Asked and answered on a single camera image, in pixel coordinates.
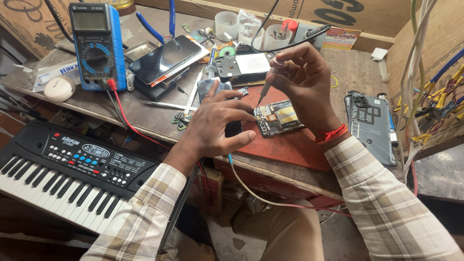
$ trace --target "left hand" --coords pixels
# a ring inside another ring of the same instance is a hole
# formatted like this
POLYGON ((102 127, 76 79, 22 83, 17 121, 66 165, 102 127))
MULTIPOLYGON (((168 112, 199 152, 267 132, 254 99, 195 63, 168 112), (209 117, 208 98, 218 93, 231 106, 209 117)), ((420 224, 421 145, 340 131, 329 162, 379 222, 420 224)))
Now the left hand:
POLYGON ((218 86, 219 81, 214 81, 184 135, 172 148, 164 163, 178 169, 176 165, 181 162, 191 164, 202 157, 227 155, 248 145, 256 138, 256 133, 251 130, 230 138, 225 137, 224 130, 229 122, 254 122, 256 118, 250 114, 253 112, 251 105, 237 99, 225 100, 242 97, 242 93, 223 90, 214 95, 218 86))

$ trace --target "plaid shirt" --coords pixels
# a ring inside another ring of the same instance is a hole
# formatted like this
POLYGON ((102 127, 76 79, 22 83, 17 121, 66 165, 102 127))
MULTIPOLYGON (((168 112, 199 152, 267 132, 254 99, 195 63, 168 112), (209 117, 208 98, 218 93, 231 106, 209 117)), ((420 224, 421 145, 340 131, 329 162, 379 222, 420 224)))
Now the plaid shirt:
MULTIPOLYGON (((443 225, 355 137, 325 155, 372 260, 464 260, 443 225)), ((81 260, 154 261, 185 182, 161 164, 81 260)))

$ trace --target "red thread bracelet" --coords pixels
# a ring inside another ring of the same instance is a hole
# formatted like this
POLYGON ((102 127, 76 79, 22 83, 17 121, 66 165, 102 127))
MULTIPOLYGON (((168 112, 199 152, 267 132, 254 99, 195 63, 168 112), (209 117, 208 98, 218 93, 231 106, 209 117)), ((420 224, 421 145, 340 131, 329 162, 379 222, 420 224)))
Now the red thread bracelet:
POLYGON ((323 134, 324 136, 320 137, 320 138, 317 138, 316 143, 318 145, 325 144, 325 143, 327 143, 329 141, 332 141, 332 140, 340 137, 341 135, 345 134, 347 131, 348 131, 348 128, 346 127, 346 125, 342 124, 340 128, 338 128, 338 129, 336 129, 334 131, 328 131, 328 132, 321 131, 321 132, 318 132, 317 134, 323 134))

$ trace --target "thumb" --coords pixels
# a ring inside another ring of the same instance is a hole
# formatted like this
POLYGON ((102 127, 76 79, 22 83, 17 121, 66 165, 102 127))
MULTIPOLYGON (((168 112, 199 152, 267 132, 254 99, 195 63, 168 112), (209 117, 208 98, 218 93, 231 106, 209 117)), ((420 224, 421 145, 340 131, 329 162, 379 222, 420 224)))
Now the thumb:
POLYGON ((239 133, 233 137, 225 138, 221 144, 221 155, 232 153, 246 145, 250 144, 256 138, 254 131, 248 130, 239 133))
POLYGON ((266 77, 266 82, 271 83, 274 88, 282 91, 287 96, 295 92, 296 84, 278 73, 269 74, 266 77))

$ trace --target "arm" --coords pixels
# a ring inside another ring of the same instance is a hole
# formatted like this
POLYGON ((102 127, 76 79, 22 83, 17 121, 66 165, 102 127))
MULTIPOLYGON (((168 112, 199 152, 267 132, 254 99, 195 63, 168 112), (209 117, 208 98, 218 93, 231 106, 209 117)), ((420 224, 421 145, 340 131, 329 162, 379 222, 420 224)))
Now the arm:
MULTIPOLYGON (((316 136, 339 128, 330 67, 320 53, 303 43, 276 58, 284 68, 267 77, 290 98, 298 119, 316 136)), ((464 260, 435 216, 350 133, 322 147, 373 260, 464 260)))
POLYGON ((186 132, 163 164, 125 207, 119 209, 81 260, 155 260, 174 204, 197 160, 229 154, 253 141, 256 137, 253 131, 224 137, 227 123, 255 121, 255 118, 246 112, 253 111, 250 105, 236 99, 224 101, 242 97, 242 93, 220 91, 214 95, 218 86, 219 81, 211 86, 186 132))

